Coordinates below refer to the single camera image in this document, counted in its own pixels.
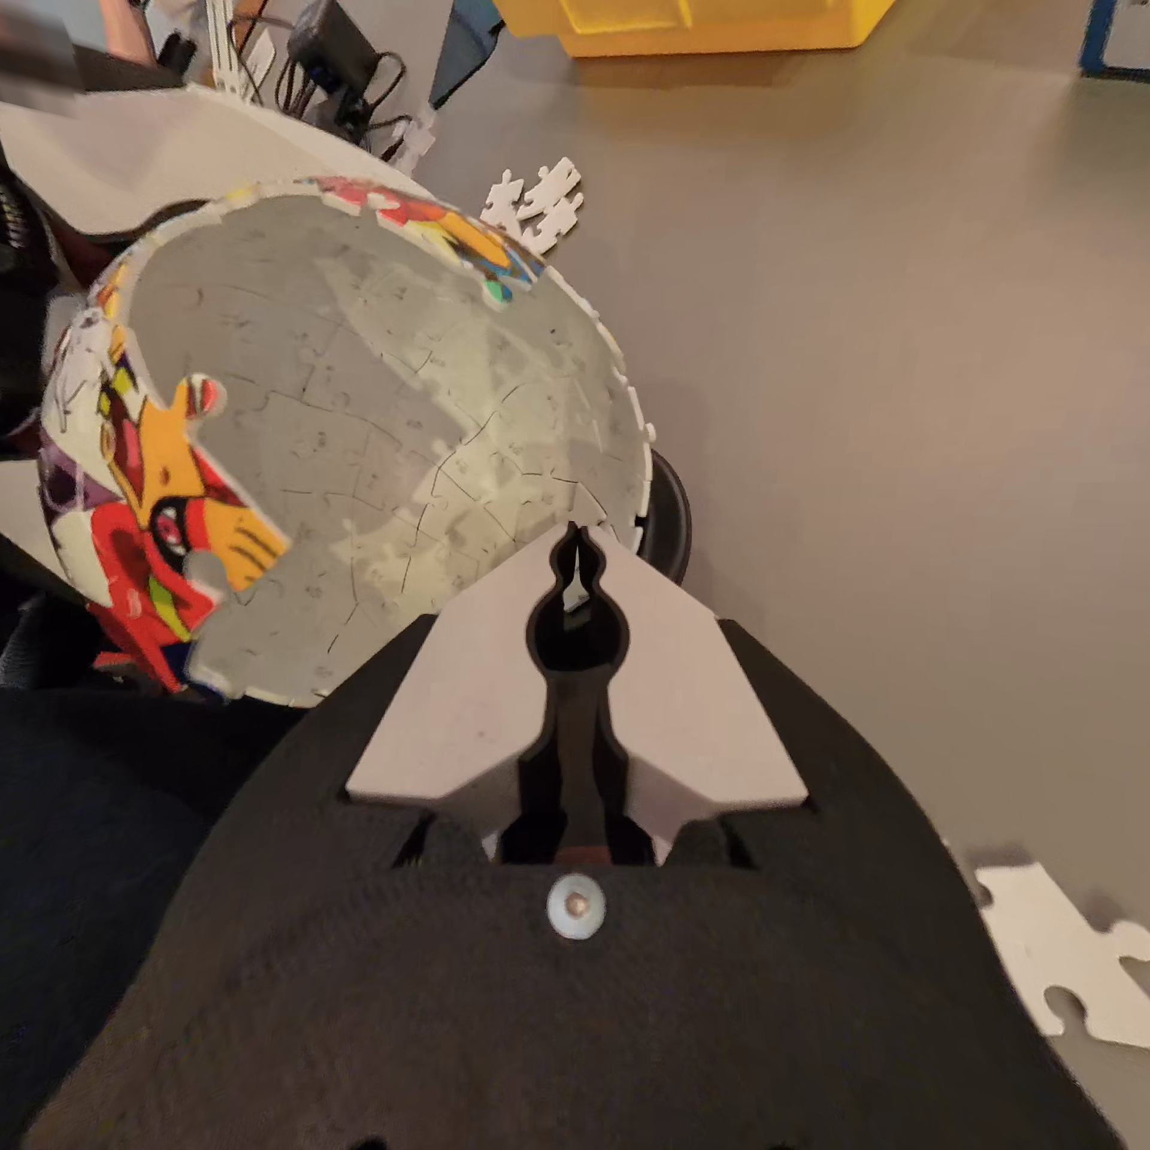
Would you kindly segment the blue white puzzle box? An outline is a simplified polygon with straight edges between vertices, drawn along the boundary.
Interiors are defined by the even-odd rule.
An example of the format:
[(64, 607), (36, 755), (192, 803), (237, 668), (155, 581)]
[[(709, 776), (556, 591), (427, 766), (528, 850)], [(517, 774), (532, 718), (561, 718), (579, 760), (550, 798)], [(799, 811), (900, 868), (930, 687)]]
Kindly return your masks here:
[(1080, 72), (1148, 84), (1148, 3), (1092, 3)]

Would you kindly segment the colourful puzzle ball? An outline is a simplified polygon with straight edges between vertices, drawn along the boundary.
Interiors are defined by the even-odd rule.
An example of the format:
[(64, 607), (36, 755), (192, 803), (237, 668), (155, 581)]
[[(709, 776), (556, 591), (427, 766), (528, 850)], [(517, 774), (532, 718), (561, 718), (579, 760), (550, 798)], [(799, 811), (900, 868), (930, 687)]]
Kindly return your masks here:
[(38, 410), (53, 549), (161, 691), (307, 710), (552, 526), (640, 548), (654, 428), (595, 309), (439, 200), (257, 183), (88, 290)]

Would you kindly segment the dark blue flat object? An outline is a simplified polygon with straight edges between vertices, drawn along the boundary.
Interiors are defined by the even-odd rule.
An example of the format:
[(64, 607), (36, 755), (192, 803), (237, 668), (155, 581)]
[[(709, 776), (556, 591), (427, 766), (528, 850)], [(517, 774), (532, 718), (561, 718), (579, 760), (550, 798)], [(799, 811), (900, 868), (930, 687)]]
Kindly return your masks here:
[(439, 113), (487, 65), (503, 26), (496, 3), (452, 3), (428, 95), (431, 111)]

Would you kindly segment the black ball stand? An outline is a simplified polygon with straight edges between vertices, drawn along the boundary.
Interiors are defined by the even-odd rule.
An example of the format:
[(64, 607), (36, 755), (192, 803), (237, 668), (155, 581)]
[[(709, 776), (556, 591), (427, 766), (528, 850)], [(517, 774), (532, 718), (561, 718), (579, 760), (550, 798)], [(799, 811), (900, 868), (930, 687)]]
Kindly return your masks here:
[(654, 480), (639, 555), (682, 587), (692, 549), (692, 512), (672, 463), (654, 449)]

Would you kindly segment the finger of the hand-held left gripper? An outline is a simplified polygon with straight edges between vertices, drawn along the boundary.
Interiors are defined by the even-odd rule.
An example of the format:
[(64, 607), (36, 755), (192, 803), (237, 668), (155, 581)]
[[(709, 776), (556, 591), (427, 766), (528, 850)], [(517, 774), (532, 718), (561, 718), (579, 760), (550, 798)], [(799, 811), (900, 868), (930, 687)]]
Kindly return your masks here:
[(248, 183), (338, 174), (425, 192), (313, 124), (201, 86), (81, 93), (62, 115), (2, 104), (2, 150), (88, 235), (127, 234), (164, 207)]

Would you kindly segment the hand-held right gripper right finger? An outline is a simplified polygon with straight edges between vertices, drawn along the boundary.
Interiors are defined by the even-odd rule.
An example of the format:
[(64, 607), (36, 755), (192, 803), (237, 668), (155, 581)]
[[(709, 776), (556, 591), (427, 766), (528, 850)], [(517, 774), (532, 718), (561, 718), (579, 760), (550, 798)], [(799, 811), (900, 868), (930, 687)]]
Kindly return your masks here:
[(629, 758), (625, 815), (652, 838), (655, 863), (691, 822), (801, 807), (809, 789), (715, 614), (605, 529), (588, 541), (603, 557), (596, 591), (626, 627), (607, 685)]

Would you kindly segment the yellow plastic tray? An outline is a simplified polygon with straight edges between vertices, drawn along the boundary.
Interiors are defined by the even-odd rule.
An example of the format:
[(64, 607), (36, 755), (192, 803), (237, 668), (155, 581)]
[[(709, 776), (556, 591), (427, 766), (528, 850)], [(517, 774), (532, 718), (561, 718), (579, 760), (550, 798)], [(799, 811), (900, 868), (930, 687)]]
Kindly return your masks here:
[(496, 3), (513, 38), (574, 58), (855, 50), (894, 3)]

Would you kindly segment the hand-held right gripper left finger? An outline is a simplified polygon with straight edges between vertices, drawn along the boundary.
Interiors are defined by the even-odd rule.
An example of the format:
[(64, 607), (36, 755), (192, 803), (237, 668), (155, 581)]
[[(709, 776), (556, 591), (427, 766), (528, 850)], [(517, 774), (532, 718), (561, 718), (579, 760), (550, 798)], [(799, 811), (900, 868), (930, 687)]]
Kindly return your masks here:
[(425, 638), (345, 785), (353, 800), (418, 807), (480, 838), (519, 817), (517, 762), (544, 726), (548, 685), (527, 630), (556, 587), (554, 552), (570, 526), (455, 595)]

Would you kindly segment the person's dark shirt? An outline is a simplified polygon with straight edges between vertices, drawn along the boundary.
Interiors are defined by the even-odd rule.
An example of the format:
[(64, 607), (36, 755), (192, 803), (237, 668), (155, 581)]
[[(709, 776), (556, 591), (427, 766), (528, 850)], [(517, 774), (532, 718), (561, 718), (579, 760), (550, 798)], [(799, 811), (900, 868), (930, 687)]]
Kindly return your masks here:
[(302, 718), (2, 691), (2, 1148), (98, 1035), (210, 827)]

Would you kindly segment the squarish white puzzle piece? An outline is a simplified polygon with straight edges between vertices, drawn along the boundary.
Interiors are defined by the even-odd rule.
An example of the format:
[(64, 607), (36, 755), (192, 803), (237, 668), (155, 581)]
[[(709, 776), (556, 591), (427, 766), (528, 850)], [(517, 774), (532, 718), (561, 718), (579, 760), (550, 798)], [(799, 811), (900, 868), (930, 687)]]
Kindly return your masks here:
[(1064, 990), (1092, 1040), (1148, 1050), (1148, 992), (1124, 967), (1148, 964), (1146, 928), (1128, 919), (1092, 928), (1039, 863), (983, 866), (974, 878), (988, 895), (985, 931), (1044, 1038), (1064, 1034), (1046, 1000), (1049, 990)]

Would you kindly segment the small pile of puzzle pieces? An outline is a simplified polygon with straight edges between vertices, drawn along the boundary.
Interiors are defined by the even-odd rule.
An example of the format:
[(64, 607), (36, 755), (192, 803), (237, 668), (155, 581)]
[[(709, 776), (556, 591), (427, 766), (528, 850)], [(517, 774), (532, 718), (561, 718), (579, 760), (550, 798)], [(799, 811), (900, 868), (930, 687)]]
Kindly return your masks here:
[(532, 182), (517, 180), (506, 168), (487, 194), (480, 223), (544, 259), (577, 228), (583, 204), (583, 174), (561, 157), (552, 166), (543, 165)]

